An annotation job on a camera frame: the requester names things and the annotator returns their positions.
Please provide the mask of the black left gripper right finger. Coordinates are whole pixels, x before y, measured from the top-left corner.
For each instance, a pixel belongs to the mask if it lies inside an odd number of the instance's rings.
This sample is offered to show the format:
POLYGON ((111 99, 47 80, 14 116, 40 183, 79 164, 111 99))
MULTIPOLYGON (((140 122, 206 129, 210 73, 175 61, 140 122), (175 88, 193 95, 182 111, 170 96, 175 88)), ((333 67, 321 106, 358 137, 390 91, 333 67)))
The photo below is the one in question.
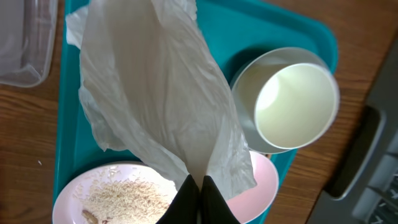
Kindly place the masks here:
POLYGON ((203 178, 200 200, 202 224, 239 224, 213 179, 208 175, 203 178))

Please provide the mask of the clear plastic bin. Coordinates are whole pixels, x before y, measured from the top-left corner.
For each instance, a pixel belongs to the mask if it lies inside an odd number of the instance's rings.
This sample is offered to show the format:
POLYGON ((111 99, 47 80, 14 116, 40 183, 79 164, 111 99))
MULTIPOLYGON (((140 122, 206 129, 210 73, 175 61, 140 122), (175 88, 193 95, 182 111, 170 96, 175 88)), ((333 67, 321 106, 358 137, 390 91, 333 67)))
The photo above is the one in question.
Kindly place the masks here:
POLYGON ((1 83, 31 88, 48 76, 58 0, 1 0, 1 83))

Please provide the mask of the grey dishwasher rack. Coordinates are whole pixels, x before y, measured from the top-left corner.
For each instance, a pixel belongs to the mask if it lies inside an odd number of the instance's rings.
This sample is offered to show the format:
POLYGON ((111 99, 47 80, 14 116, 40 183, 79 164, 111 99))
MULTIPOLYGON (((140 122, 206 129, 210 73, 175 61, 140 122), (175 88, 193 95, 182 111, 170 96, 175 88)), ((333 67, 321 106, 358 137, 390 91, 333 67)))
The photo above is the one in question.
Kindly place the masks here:
POLYGON ((359 126, 308 223, 397 223, 397 40, 366 97, 359 126))

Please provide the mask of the teal plastic tray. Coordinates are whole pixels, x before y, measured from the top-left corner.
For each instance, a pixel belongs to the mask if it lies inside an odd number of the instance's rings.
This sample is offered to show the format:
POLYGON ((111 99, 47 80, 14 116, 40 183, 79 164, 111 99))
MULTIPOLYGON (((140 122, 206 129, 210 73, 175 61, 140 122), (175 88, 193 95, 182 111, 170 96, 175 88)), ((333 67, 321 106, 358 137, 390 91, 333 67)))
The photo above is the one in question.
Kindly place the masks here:
MULTIPOLYGON (((300 47, 317 54, 334 72, 338 44, 321 22, 262 1, 197 1, 197 21, 213 58, 227 80, 250 60, 281 47, 300 47)), ((78 99, 79 50, 64 42, 58 98, 54 195, 76 176, 104 164, 135 161, 127 150, 102 150, 78 99)))

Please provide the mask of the grey-green small saucer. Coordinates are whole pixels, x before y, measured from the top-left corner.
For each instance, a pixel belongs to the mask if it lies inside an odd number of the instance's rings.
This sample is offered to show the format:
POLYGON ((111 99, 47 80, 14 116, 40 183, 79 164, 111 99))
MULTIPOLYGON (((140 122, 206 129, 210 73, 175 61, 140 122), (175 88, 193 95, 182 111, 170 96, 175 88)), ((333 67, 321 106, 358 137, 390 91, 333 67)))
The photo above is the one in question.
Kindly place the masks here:
POLYGON ((281 154, 287 151, 294 150, 296 149, 296 147, 287 149, 279 148, 272 146, 271 144, 263 140, 263 138, 261 138, 260 134, 257 132, 254 121, 251 118, 252 113, 247 112, 247 110, 243 106, 243 102, 240 100, 238 94, 236 93, 236 87, 243 72, 247 70, 247 67, 250 67, 252 64, 257 62, 264 65, 314 63, 327 70, 330 70, 330 68, 322 58, 309 50, 299 47, 282 47, 279 49, 268 51, 267 53, 264 53, 256 58, 251 58, 248 62, 243 64, 237 70, 229 83, 236 105, 238 119, 250 150, 265 154, 281 154))

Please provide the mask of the white paper napkin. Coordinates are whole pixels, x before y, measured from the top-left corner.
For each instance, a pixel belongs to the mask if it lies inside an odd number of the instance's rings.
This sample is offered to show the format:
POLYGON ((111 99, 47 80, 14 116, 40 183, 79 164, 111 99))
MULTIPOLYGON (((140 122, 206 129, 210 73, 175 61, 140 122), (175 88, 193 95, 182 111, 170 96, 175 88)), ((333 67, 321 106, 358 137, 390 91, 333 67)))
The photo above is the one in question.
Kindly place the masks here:
POLYGON ((195 1, 95 0, 66 16, 80 103, 103 150, 129 150, 180 188, 210 176, 223 198, 256 185, 229 85, 195 1))

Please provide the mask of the pink plate with rice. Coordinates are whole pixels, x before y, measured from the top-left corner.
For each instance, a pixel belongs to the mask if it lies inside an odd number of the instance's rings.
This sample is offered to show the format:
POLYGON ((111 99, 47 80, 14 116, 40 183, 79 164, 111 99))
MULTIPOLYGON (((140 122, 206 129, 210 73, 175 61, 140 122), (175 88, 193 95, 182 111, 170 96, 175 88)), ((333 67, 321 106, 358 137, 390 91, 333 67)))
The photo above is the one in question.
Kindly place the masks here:
MULTIPOLYGON (((269 158, 252 151, 257 185, 227 201, 240 223, 263 223, 279 189, 269 158)), ((60 192, 53 224, 155 223, 177 194, 175 184, 141 162, 106 164, 86 171, 60 192)))

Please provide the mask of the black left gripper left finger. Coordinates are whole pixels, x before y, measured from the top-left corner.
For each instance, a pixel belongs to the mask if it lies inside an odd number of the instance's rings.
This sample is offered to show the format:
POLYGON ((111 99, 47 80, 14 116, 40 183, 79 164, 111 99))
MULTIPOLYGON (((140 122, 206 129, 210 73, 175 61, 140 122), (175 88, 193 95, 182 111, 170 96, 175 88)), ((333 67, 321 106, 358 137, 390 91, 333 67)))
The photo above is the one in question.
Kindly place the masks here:
POLYGON ((188 175, 157 224, 196 224, 199 196, 197 184, 193 177, 188 175))

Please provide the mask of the white paper cup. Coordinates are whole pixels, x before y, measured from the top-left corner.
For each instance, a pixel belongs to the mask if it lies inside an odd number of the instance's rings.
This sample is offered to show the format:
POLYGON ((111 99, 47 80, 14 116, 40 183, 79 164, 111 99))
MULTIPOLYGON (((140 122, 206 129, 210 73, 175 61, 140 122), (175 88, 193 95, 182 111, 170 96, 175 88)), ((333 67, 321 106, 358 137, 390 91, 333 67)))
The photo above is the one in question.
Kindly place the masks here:
POLYGON ((340 103, 336 80, 314 63, 251 65, 237 81, 236 93, 259 137, 281 149, 319 139, 340 103))

